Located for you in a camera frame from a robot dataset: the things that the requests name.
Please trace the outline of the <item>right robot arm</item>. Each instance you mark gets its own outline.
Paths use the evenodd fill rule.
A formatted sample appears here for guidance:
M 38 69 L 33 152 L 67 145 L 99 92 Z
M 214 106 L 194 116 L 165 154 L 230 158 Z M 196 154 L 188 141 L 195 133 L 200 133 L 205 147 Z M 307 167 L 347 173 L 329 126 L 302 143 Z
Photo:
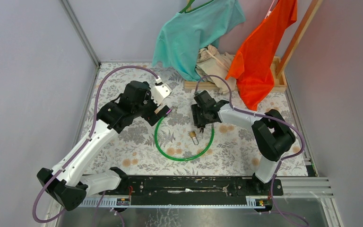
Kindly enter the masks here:
M 296 137 L 285 124 L 280 112 L 272 109 L 265 116 L 244 113 L 230 106 L 226 100 L 216 101 L 207 91 L 194 94 L 196 104 L 191 105 L 194 125 L 203 131 L 208 124 L 228 123 L 253 132 L 262 155 L 253 177 L 252 188 L 263 195 L 271 188 L 271 179 L 284 153 L 290 150 Z

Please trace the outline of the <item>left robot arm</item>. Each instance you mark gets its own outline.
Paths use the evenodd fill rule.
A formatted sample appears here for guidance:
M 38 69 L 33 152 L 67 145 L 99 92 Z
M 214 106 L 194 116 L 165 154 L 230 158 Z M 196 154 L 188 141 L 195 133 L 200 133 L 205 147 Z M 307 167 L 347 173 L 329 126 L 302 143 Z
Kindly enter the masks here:
M 154 126 L 170 112 L 168 106 L 160 104 L 172 90 L 165 83 L 153 87 L 144 81 L 131 81 L 118 98 L 105 104 L 97 113 L 88 133 L 52 169 L 42 168 L 37 178 L 46 192 L 65 210 L 77 208 L 90 195 L 112 190 L 116 194 L 126 192 L 126 174 L 117 167 L 94 174 L 84 171 L 97 154 L 115 137 L 141 117 Z

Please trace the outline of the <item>orange black padlock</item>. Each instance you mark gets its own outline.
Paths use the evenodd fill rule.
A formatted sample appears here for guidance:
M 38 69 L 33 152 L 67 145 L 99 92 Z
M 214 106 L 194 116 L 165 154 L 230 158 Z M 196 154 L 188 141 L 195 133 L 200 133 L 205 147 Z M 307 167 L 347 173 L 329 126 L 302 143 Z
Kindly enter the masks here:
M 165 105 L 160 110 L 159 109 L 156 110 L 156 115 L 158 115 L 160 117 L 167 116 L 168 113 L 170 112 L 170 110 L 171 109 Z

